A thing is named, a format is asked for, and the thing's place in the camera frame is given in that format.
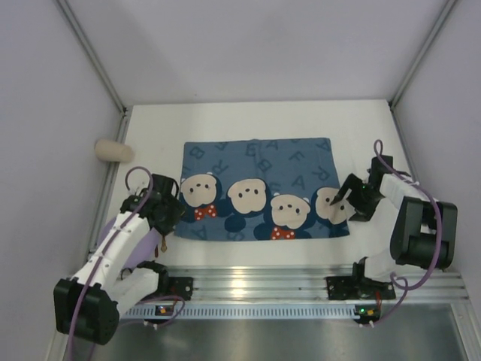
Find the gold spoon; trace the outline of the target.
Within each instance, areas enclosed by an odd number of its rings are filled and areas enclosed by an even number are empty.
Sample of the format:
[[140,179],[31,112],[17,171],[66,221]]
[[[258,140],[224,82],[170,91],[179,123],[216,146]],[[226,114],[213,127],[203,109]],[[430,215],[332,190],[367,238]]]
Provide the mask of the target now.
[[162,235],[160,250],[161,250],[161,252],[165,253],[167,251],[167,249],[168,249],[168,247],[167,247],[167,244],[166,244],[166,236]]

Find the purple plastic plate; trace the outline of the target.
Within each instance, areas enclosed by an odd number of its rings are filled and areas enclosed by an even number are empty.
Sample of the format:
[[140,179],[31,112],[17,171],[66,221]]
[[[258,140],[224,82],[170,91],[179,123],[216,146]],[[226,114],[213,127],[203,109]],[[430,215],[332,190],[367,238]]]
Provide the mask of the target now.
[[[100,232],[100,236],[95,243],[97,246],[109,235],[110,230],[116,224],[116,218],[112,218]],[[161,235],[155,230],[151,229],[136,245],[123,268],[136,268],[137,265],[143,261],[153,258],[154,250],[161,241]]]

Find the beige cup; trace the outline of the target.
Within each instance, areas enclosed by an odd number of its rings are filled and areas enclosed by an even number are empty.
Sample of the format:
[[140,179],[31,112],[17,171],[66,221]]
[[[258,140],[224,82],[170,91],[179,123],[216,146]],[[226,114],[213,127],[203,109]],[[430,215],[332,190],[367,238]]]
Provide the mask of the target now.
[[135,153],[133,149],[117,141],[99,139],[94,147],[96,157],[105,162],[131,162]]

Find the blue cartoon bear placemat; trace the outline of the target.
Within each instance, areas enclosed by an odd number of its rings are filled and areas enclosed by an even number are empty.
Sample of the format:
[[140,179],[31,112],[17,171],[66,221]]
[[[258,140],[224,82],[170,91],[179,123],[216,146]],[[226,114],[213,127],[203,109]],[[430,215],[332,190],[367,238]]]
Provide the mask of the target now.
[[329,138],[187,142],[176,236],[280,241],[349,235]]

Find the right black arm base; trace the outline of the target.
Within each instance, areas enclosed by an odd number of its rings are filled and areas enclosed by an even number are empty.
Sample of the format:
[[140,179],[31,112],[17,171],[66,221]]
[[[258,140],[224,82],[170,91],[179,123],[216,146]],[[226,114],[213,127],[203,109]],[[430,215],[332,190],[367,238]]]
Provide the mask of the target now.
[[391,283],[353,276],[331,276],[325,280],[331,301],[376,300],[378,296],[381,300],[396,299]]

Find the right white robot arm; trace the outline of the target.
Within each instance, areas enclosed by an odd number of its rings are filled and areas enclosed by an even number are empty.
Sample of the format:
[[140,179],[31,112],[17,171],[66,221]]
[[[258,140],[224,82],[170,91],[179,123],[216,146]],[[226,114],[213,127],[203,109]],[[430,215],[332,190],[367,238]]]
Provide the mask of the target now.
[[344,181],[332,200],[334,205],[346,200],[354,209],[352,221],[371,220],[381,200],[387,199],[398,211],[389,241],[388,262],[413,265],[425,270],[423,277],[410,285],[390,271],[390,281],[401,290],[415,290],[430,278],[435,269],[452,264],[458,208],[436,200],[417,182],[393,168],[393,157],[377,155],[371,160],[366,182],[354,174]]

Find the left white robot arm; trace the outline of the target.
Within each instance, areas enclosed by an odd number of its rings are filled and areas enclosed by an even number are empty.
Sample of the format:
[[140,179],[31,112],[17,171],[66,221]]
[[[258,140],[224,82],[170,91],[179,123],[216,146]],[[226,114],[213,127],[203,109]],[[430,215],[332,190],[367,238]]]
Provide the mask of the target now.
[[186,211],[178,182],[160,174],[125,199],[84,266],[53,289],[58,332],[105,345],[121,317],[143,299],[168,296],[168,270],[150,257]]

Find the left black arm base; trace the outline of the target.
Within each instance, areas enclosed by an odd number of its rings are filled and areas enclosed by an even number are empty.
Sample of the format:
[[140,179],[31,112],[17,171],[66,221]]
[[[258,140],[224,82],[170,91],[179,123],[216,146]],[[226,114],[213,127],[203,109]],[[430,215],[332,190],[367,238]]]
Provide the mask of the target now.
[[179,296],[185,301],[192,298],[194,279],[191,277],[171,277],[160,279],[154,283],[154,291],[140,298],[141,301],[161,296]]

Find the aluminium mounting rail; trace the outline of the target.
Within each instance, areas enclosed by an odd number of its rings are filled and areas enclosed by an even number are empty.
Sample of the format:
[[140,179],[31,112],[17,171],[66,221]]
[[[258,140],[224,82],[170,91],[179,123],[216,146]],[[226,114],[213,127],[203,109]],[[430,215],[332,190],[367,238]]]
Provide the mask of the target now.
[[[174,277],[193,279],[193,302],[321,302],[328,301],[326,278],[348,276],[351,266],[338,267],[173,267]],[[406,303],[457,303],[469,301],[457,272],[436,271],[419,289],[407,294]]]

